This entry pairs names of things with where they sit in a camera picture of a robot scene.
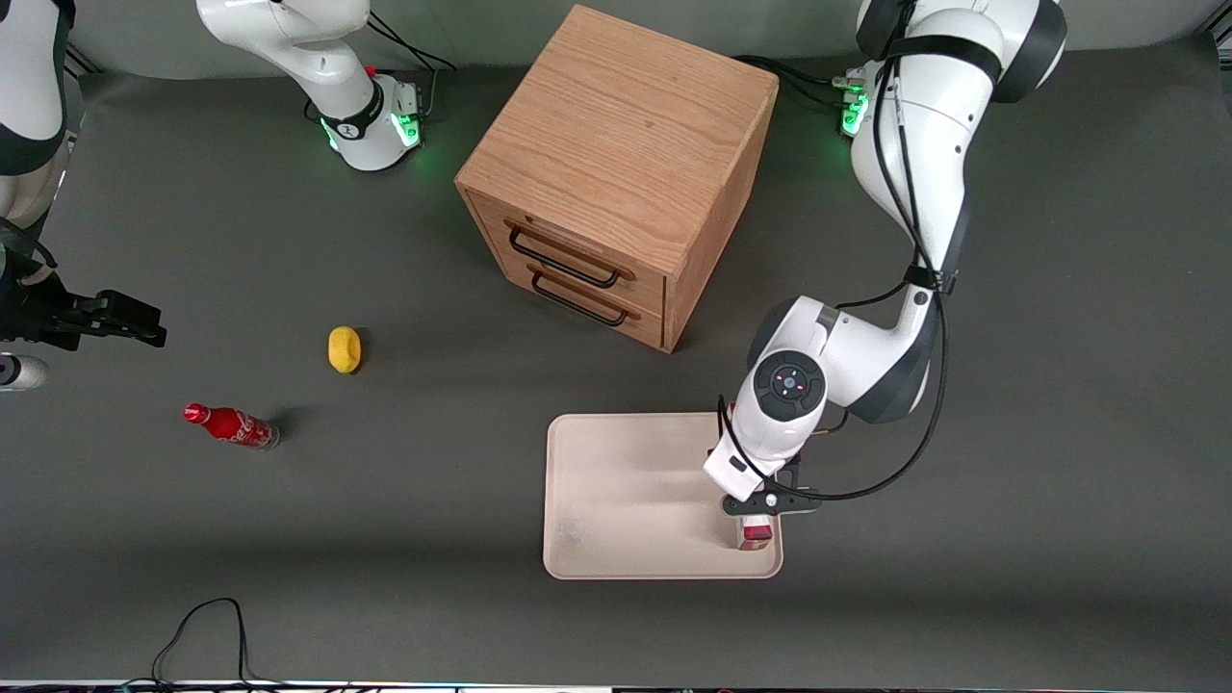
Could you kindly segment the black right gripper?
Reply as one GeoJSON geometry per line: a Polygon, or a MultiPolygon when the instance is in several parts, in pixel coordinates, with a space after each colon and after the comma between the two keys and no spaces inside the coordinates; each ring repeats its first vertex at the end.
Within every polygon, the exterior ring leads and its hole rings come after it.
{"type": "Polygon", "coordinates": [[[89,297],[70,293],[57,273],[34,273],[31,284],[14,273],[2,275],[1,342],[44,343],[75,350],[81,334],[100,330],[166,346],[168,330],[159,326],[160,311],[131,295],[102,290],[89,297]]]}

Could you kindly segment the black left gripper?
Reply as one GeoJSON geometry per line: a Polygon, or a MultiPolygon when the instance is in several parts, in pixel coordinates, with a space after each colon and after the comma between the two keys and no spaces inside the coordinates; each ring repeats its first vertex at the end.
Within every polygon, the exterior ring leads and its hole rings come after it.
{"type": "Polygon", "coordinates": [[[726,494],[721,499],[721,511],[731,518],[753,515],[779,517],[786,514],[807,514],[818,511],[823,501],[817,492],[798,483],[798,466],[786,466],[779,470],[774,481],[791,491],[758,488],[747,499],[736,499],[726,494]]]}

